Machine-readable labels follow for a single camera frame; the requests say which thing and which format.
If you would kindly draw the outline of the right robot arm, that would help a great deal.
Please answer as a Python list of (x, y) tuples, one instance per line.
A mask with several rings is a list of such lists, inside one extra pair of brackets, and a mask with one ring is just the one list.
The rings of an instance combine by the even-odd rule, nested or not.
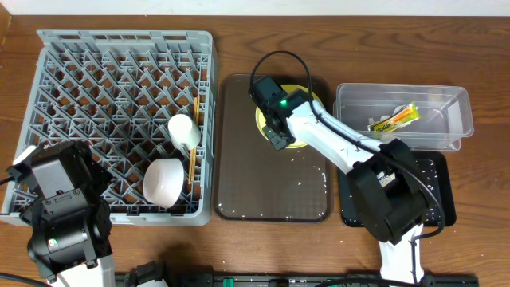
[(382, 143), (361, 135), (328, 113), (311, 91), (286, 92), (270, 76), (250, 81), (249, 95), (275, 150), (304, 142), (345, 174), (359, 221), (379, 241), (385, 284), (419, 284), (419, 241), (437, 199), (410, 148), (401, 140)]

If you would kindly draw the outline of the white bowl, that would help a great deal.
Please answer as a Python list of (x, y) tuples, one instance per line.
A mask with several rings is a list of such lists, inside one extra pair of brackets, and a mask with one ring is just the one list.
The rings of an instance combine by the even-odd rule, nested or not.
[(143, 178), (143, 196), (157, 206), (170, 208), (177, 203), (184, 185), (184, 167), (179, 159), (157, 159)]

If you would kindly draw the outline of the white tissue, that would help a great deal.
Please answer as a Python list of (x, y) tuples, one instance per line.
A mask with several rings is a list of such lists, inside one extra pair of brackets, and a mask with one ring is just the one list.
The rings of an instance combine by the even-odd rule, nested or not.
[[(393, 116), (400, 109), (404, 108), (403, 105), (400, 105), (394, 109), (394, 111), (389, 115), (377, 116), (375, 118), (371, 117), (368, 119), (368, 124), (373, 125), (377, 124), (380, 121), (386, 120), (390, 116)], [(377, 140), (380, 140), (384, 143), (389, 143), (391, 140), (397, 139), (397, 136), (393, 132), (372, 132), (371, 137)]]

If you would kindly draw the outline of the green snack wrapper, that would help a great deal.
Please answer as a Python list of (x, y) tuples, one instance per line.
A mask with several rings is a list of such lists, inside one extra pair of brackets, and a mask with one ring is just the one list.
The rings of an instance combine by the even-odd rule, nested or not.
[(421, 115), (418, 112), (416, 103), (411, 102), (410, 104), (398, 106), (392, 115), (382, 116), (377, 122), (370, 118), (367, 130), (370, 132), (393, 132), (420, 118)]

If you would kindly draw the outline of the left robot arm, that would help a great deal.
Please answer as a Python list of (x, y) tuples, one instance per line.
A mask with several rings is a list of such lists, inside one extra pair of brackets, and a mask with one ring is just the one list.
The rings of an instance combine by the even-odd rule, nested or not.
[(32, 228), (30, 259), (50, 286), (113, 286), (110, 207), (102, 194), (112, 174), (82, 141), (26, 148), (8, 167), (8, 181), (36, 198), (20, 219)]

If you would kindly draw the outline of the pale green cup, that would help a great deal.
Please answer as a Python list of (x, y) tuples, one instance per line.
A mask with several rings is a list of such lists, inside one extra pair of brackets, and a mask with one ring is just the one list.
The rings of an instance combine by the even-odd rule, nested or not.
[(201, 132), (197, 124), (186, 114), (172, 116), (167, 123), (167, 129), (172, 144), (178, 149), (185, 148), (189, 151), (200, 143)]

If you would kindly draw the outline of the yellow-green plate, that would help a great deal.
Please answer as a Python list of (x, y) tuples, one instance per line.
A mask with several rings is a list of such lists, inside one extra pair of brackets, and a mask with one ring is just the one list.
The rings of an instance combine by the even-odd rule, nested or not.
[[(309, 91), (307, 88), (301, 85), (295, 85), (295, 84), (286, 84), (286, 85), (280, 85), (282, 89), (284, 90), (284, 96), (281, 100), (277, 100), (276, 102), (276, 112), (278, 115), (278, 118), (281, 120), (281, 123), (283, 124), (282, 128), (272, 128), (276, 129), (277, 131), (288, 128), (288, 122), (287, 119), (294, 113), (294, 110), (301, 106), (302, 104), (306, 104), (309, 106)], [(255, 111), (255, 120), (257, 128), (259, 129), (259, 132), (265, 137), (265, 135), (262, 132), (262, 128), (266, 125), (265, 118), (261, 112), (261, 110), (257, 107)], [(308, 144), (305, 143), (302, 140), (297, 140), (293, 144), (293, 148), (289, 149), (297, 149), (301, 147), (305, 147)]]

